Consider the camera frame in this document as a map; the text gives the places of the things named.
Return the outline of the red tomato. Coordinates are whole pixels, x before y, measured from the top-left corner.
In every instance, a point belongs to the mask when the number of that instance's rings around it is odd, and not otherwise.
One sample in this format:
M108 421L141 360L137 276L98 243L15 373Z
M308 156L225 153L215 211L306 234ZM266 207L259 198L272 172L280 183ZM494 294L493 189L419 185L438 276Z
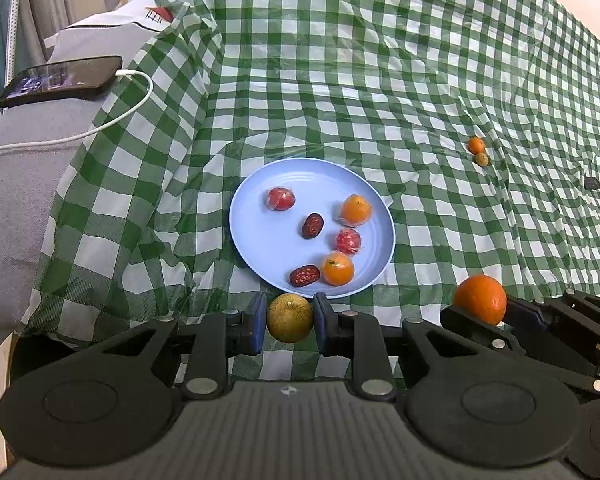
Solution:
M271 188L266 196L266 206L272 211L286 211L296 203L296 196L290 188Z

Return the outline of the dark red jujube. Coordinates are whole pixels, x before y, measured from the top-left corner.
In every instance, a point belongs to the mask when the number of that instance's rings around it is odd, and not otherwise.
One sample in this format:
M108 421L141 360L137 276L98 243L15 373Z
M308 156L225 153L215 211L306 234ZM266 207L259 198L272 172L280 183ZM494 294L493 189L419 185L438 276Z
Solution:
M304 287L317 282L321 278L321 271L313 264L300 266L288 276L289 284L294 287Z
M317 237L324 228L324 219L317 212L312 212L306 217L301 227L301 236L305 240L312 240Z

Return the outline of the dark red jujube upper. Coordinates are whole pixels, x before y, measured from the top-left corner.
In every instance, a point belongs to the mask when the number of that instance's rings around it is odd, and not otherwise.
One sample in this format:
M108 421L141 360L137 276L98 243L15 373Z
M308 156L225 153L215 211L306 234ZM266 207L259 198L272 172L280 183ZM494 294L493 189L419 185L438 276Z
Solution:
M317 212L312 212L306 217L301 227L301 236L305 240L312 240L317 237L324 228L324 219Z

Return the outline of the yellow-brown pear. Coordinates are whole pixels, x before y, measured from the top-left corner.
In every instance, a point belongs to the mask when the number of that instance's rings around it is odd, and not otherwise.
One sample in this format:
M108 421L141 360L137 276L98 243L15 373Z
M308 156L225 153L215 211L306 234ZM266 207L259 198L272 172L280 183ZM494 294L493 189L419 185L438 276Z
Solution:
M283 294L268 306L268 331L280 342L295 344L309 336L313 327L313 308L306 298Z

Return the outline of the large orange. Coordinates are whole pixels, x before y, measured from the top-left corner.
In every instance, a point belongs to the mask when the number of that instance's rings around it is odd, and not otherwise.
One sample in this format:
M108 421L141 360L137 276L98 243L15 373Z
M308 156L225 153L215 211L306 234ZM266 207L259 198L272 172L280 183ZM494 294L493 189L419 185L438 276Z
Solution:
M503 321L507 296L503 286L495 278L479 274L466 278L457 286L453 306L495 326Z

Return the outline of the white printed pillow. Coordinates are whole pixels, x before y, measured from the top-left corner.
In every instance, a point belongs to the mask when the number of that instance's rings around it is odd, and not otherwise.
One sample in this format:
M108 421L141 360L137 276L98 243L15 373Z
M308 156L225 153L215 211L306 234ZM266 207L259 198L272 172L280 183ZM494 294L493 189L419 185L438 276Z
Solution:
M69 28L106 28L135 24L141 28L161 32L174 20L174 14L156 0L120 0L112 11L96 13L79 20Z

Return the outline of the small orange kumquat upper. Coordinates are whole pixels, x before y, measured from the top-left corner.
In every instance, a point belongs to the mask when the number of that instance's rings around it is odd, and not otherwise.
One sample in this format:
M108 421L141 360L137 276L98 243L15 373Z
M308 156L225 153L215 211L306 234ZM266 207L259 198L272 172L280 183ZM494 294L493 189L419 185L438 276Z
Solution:
M486 144L478 136L472 136L467 142L467 149L471 154L478 155L486 151Z

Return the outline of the orange tangerine with stem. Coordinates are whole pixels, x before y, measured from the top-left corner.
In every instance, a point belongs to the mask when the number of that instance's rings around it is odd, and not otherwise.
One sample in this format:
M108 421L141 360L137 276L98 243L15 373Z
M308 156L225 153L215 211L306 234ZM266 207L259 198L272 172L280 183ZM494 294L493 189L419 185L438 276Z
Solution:
M354 277L354 272L352 260L343 252L330 252L321 265L322 278L332 286L348 284Z

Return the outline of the small red fruit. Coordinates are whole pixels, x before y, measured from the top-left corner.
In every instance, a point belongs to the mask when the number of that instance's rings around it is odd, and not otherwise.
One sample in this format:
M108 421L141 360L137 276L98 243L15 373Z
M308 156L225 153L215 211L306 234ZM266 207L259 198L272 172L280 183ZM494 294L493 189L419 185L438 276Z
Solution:
M362 246L360 233L353 228L343 228L336 236L336 248L347 256L355 256Z

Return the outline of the black smartphone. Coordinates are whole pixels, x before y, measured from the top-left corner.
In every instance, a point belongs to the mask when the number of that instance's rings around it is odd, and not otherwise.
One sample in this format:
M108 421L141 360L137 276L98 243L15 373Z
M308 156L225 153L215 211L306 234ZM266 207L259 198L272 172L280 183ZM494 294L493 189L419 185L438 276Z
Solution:
M74 58L19 72L0 94L0 109L62 99L91 99L104 93L122 69L119 55Z

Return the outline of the small dark tag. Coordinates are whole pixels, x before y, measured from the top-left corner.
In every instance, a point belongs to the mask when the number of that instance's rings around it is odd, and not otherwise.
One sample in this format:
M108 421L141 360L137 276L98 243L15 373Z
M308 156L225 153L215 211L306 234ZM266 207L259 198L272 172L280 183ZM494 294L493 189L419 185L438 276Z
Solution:
M585 177L584 188L588 191L598 190L600 188L600 181L594 177Z

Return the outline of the small brown-green fruit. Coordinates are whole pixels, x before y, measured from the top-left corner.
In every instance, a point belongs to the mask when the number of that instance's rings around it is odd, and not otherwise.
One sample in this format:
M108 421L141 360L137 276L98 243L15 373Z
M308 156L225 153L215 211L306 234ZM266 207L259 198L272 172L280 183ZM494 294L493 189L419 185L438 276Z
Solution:
M490 164L489 156L486 153L475 154L474 161L480 167L485 167Z

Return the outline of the dark red jujube lower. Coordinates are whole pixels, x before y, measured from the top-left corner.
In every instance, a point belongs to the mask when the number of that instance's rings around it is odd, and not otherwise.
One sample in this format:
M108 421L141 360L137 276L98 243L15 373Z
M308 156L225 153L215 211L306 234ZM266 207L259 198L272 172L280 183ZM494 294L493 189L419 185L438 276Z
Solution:
M317 282L321 278L321 271L313 264L300 266L288 276L289 284L294 287L304 287Z

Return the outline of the orange fruit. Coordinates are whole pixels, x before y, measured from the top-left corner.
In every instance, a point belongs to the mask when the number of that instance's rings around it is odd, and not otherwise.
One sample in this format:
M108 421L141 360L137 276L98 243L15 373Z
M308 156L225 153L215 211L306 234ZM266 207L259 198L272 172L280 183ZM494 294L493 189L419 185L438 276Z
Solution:
M338 220L344 226L355 228L370 220L373 206L362 195L352 194L341 204Z

